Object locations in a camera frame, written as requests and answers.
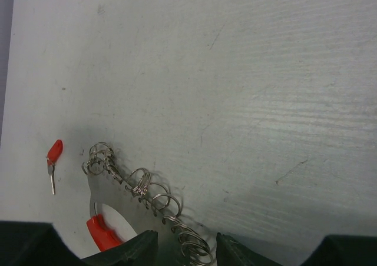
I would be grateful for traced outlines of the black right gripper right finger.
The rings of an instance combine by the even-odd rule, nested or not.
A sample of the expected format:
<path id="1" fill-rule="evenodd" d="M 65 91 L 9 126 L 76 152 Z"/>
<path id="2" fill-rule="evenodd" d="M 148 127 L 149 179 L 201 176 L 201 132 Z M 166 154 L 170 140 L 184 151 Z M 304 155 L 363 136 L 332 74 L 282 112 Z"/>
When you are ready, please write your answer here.
<path id="1" fill-rule="evenodd" d="M 278 265 L 229 235 L 216 236 L 218 265 Z M 303 265 L 376 265 L 376 237 L 328 235 Z"/>

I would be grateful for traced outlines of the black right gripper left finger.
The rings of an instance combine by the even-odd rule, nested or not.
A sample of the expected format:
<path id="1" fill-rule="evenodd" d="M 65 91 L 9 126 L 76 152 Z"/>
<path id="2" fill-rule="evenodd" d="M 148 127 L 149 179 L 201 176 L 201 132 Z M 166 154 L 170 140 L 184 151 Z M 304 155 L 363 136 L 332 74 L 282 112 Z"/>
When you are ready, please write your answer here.
<path id="1" fill-rule="evenodd" d="M 145 231 L 115 248 L 78 258 L 52 224 L 1 221 L 1 265 L 154 265 L 158 234 Z"/>

